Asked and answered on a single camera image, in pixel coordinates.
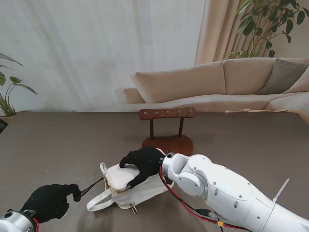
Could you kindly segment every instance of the bag strap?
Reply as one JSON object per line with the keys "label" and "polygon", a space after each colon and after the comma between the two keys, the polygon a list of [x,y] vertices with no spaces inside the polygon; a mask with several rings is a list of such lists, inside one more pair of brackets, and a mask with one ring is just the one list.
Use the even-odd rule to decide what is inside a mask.
{"label": "bag strap", "polygon": [[112,194],[112,192],[111,192],[111,189],[109,188],[109,189],[105,190],[104,192],[102,192],[101,194],[99,194],[98,196],[96,196],[91,201],[89,201],[88,204],[87,204],[88,211],[90,211],[90,212],[98,211],[100,209],[105,209],[108,206],[112,205],[114,203],[112,198],[110,200],[108,200],[107,202],[97,204],[97,203],[103,201],[104,199],[108,198],[111,194]]}

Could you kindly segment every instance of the metal zipper pull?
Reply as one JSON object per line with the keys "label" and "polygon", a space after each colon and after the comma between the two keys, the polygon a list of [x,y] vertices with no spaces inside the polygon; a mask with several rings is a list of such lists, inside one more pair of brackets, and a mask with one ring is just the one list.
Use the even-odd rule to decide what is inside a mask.
{"label": "metal zipper pull", "polygon": [[131,203],[130,206],[131,206],[131,209],[132,209],[133,213],[137,214],[137,209],[135,208],[135,203],[134,202]]}

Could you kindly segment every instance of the bag handle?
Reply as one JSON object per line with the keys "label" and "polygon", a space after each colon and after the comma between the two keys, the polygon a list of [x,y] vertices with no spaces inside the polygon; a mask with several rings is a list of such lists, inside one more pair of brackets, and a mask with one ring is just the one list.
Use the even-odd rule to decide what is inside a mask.
{"label": "bag handle", "polygon": [[97,203],[103,201],[104,199],[108,198],[111,194],[112,194],[112,192],[111,192],[111,189],[109,188],[109,189],[105,190],[104,192],[102,192],[101,194],[99,194],[98,196],[96,196],[91,201],[89,201],[88,204],[87,204],[88,211],[90,211],[90,212],[98,211],[100,209],[105,209],[108,206],[112,205],[114,203],[112,198],[110,200],[108,200],[107,202],[97,204]]}
{"label": "bag handle", "polygon": [[101,163],[100,164],[100,168],[101,168],[101,171],[102,171],[103,175],[105,175],[106,171],[107,171],[106,164],[105,163]]}

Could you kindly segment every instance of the beige sofa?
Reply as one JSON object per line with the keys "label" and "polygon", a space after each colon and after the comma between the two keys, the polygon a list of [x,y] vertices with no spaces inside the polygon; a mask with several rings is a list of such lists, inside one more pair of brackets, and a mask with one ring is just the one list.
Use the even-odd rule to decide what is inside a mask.
{"label": "beige sofa", "polygon": [[[284,58],[309,63],[309,58]],[[309,117],[309,92],[256,95],[268,80],[274,58],[218,61],[167,72],[137,72],[136,88],[125,89],[132,111],[193,106],[198,112],[288,109]]]}

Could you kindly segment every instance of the round wooden base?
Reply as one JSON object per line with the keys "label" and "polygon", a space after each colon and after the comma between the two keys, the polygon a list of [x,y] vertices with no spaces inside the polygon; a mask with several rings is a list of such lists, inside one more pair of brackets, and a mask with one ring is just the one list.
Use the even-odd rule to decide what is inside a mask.
{"label": "round wooden base", "polygon": [[142,143],[142,147],[154,146],[160,148],[163,152],[180,153],[185,156],[190,156],[193,151],[193,143],[187,136],[182,135],[178,138],[178,135],[163,136],[163,137],[148,137]]}

